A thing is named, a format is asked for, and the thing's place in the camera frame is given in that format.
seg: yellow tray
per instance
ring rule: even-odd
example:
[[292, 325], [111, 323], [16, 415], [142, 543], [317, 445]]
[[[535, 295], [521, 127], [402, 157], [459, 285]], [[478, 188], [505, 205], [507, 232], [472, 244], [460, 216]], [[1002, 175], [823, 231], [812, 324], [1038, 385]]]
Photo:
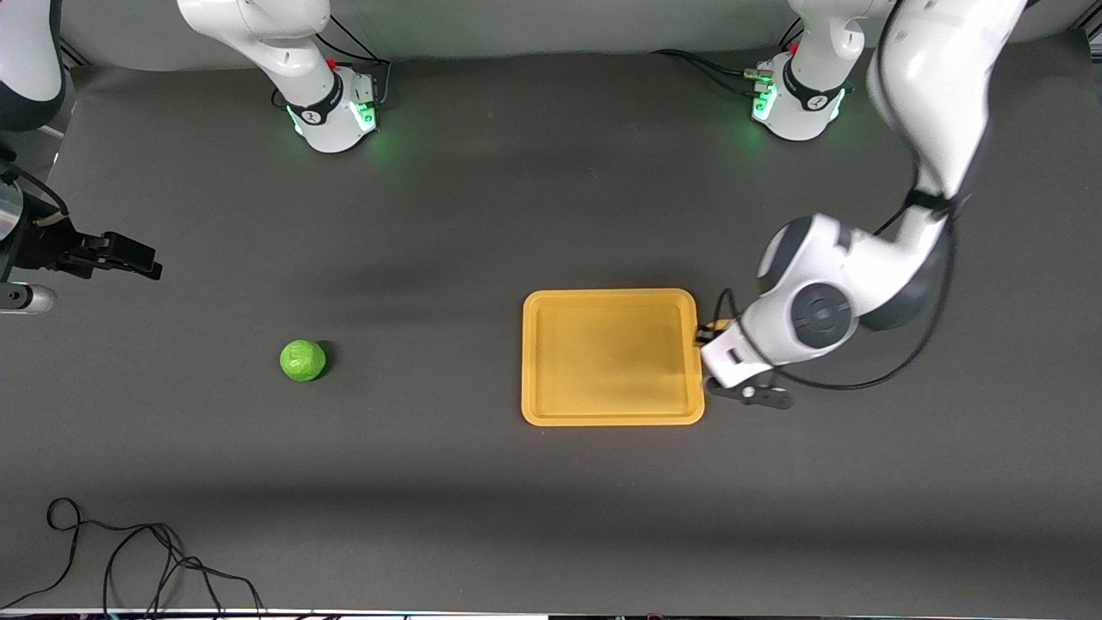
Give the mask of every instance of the yellow tray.
[[520, 411], [536, 426], [692, 424], [704, 415], [695, 331], [681, 289], [533, 292]]

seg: green ball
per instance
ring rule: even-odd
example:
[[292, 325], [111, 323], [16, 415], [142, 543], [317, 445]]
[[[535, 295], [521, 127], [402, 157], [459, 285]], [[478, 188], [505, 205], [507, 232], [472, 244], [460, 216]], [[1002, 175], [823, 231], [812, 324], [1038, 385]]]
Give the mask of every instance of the green ball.
[[280, 352], [279, 366], [294, 381], [313, 381], [325, 370], [325, 352], [316, 342], [295, 340]]

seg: gray wall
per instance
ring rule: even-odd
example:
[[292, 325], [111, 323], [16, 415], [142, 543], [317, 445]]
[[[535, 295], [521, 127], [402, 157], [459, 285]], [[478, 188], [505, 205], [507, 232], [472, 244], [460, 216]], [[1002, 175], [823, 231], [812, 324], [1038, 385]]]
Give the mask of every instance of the gray wall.
[[[1042, 0], [1016, 39], [1070, 24], [1091, 0]], [[332, 0], [380, 55], [478, 57], [552, 52], [741, 50], [775, 43], [793, 19], [784, 0]], [[248, 66], [191, 31], [174, 0], [66, 0], [63, 30], [97, 63], [175, 70]], [[866, 29], [869, 40], [878, 24]], [[332, 24], [334, 43], [348, 43]]]

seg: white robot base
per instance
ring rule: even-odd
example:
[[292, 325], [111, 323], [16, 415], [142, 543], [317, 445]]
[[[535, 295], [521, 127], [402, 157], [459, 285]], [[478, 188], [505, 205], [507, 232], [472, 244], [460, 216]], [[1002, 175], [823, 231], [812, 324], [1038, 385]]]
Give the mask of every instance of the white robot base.
[[781, 52], [768, 61], [758, 63], [759, 70], [771, 70], [774, 78], [768, 88], [754, 100], [750, 118], [765, 124], [780, 138], [802, 142], [810, 140], [827, 129], [827, 126], [838, 118], [839, 105], [845, 96], [845, 89], [839, 90], [833, 99], [822, 97], [811, 98], [808, 105], [817, 109], [808, 110], [799, 97], [793, 95], [784, 78], [785, 65], [792, 57], [789, 52]]
[[346, 151], [378, 127], [371, 76], [346, 67], [337, 67], [333, 73], [342, 83], [341, 100], [322, 122], [312, 123], [310, 111], [299, 116], [291, 106], [287, 108], [294, 121], [295, 132], [305, 138], [311, 148], [323, 153]]

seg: gray table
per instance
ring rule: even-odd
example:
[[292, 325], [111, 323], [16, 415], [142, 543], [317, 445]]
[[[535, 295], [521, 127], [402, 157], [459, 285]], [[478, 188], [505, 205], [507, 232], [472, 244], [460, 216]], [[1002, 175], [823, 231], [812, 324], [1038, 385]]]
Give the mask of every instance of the gray table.
[[[786, 143], [672, 58], [410, 62], [381, 131], [321, 155], [259, 72], [97, 73], [52, 181], [82, 228], [155, 246], [165, 276], [34, 273], [55, 312], [0, 322], [2, 598], [63, 566], [42, 512], [68, 494], [171, 522], [273, 607], [1098, 618], [1088, 72], [1081, 35], [1001, 62], [944, 326], [900, 379], [607, 429], [521, 418], [525, 296], [683, 286], [703, 315], [724, 285], [753, 298], [788, 219], [874, 227], [910, 166], [863, 88]], [[868, 378], [919, 327], [800, 371]], [[295, 338], [336, 349], [323, 380], [281, 376]], [[29, 603], [98, 605], [117, 541], [89, 533]], [[159, 562], [123, 554], [122, 603], [144, 606]], [[196, 580], [172, 603], [208, 605]]]

